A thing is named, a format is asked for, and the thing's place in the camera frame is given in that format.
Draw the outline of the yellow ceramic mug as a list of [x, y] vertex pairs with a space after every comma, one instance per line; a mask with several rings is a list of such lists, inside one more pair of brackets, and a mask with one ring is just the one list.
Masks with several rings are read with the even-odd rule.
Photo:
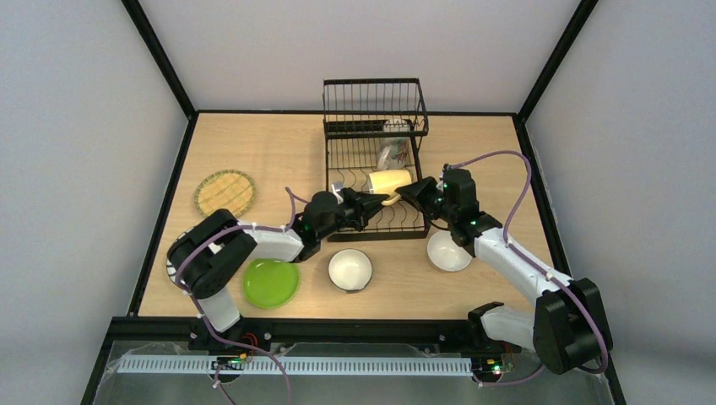
[[400, 199], [397, 189], [412, 182], [412, 175], [406, 169], [374, 171], [368, 175], [368, 191], [375, 195], [388, 195], [382, 205], [391, 206]]

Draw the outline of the black wire dish rack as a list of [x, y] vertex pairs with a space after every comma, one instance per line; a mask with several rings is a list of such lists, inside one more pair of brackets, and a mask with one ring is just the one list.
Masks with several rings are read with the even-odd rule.
[[[409, 137], [404, 169], [412, 181], [422, 177], [420, 146], [429, 133], [429, 117], [418, 78], [333, 78], [323, 82], [323, 132], [326, 186], [341, 181], [368, 191], [368, 175], [377, 170], [381, 138]], [[409, 132], [385, 133], [386, 120], [410, 121]]]

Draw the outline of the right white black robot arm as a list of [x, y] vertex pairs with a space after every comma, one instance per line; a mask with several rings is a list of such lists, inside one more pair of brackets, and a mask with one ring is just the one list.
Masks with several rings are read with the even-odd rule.
[[533, 306], [530, 313], [502, 303], [473, 310], [480, 337], [533, 351], [554, 374], [583, 369], [595, 359], [601, 364], [593, 373], [605, 371], [613, 340], [596, 284], [571, 278], [517, 243], [506, 224], [480, 209], [469, 171], [445, 169], [440, 180], [427, 177], [397, 193], [428, 219], [446, 222], [428, 242], [433, 265], [456, 272], [473, 260], [483, 262]]

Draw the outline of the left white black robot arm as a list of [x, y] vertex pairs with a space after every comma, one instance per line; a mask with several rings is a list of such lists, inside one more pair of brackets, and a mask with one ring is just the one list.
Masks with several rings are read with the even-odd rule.
[[294, 209], [281, 226], [242, 223], [220, 208], [179, 235], [166, 253], [170, 280], [198, 306], [200, 317], [217, 332], [225, 332], [241, 313], [227, 285], [244, 262], [274, 259], [304, 262], [323, 240], [341, 230], [364, 230], [397, 196], [359, 192], [350, 187], [315, 193]]

